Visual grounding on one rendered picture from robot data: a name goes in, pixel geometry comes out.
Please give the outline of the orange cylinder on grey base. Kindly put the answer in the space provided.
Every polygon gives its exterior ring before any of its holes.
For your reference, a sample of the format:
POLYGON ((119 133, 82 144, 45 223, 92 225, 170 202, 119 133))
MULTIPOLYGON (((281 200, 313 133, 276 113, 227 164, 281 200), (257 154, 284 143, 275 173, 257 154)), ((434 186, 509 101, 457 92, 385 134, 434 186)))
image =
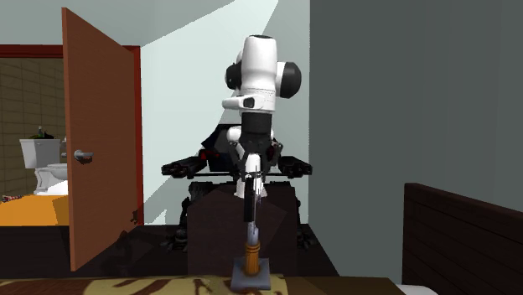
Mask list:
POLYGON ((270 263, 260 258, 259 230, 254 221, 247 224, 245 255, 233 262, 230 289, 234 292, 271 289, 270 263))

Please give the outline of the white toilet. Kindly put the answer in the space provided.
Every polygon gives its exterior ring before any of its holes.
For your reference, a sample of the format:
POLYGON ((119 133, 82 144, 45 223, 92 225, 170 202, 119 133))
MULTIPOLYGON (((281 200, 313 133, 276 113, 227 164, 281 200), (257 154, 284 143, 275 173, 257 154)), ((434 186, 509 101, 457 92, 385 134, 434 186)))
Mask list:
POLYGON ((66 153, 66 138, 55 138, 39 127, 38 133, 29 139, 19 140, 26 169, 33 169, 37 179, 35 195, 67 195, 67 163, 61 159, 66 153))

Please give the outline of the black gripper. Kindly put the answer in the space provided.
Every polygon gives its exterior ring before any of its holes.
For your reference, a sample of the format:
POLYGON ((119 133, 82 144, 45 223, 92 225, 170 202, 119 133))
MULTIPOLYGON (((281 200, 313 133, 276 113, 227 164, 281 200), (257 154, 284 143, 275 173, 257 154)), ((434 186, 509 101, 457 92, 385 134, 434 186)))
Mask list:
POLYGON ((241 114, 241 136, 238 142, 229 142, 229 154, 237 177, 236 194, 244 200, 243 219, 255 220, 255 207, 261 203, 263 184, 271 167, 277 165, 282 145, 272 141, 272 114, 244 112, 241 114), (259 164, 250 160, 249 153, 257 153, 259 164))

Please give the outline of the black machine with red marks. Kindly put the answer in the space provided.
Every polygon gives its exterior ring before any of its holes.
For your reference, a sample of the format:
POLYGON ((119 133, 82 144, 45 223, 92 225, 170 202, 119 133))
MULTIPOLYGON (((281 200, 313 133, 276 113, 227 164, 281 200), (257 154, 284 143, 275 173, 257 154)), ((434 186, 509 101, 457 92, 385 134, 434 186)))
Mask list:
MULTIPOLYGON (((230 133, 234 139, 240 136, 241 125, 236 124, 219 124, 216 129, 202 142, 202 148, 194 156, 187 157, 172 163, 167 163, 161 167, 163 175, 170 176, 174 179, 187 178, 191 181, 189 185, 189 196, 182 202, 182 213, 179 217, 179 227, 174 235, 169 235, 162 243, 170 251, 172 249, 181 249, 187 251, 188 234, 187 234, 187 214, 188 208, 217 187, 212 182, 198 182, 195 177, 202 175, 204 168, 209 168, 209 176, 231 176, 231 182, 237 187, 237 177, 234 170, 234 164, 229 154, 230 139, 227 134, 230 133)), ((277 165, 280 170, 279 175, 289 179, 301 178, 304 175, 310 175, 313 168, 309 163, 294 156, 282 156, 280 154, 277 165)))

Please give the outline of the dark robot stand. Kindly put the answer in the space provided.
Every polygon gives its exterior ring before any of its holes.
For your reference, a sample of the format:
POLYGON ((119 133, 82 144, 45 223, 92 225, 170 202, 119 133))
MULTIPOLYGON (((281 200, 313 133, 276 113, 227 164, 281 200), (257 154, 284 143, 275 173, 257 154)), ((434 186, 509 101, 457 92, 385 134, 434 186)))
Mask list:
MULTIPOLYGON (((288 182, 267 184, 267 197, 256 208, 260 257, 271 272, 298 273, 298 207, 288 182)), ((234 184, 219 184, 188 209, 188 273, 229 276, 233 259, 245 255, 246 223, 243 199, 234 184)))

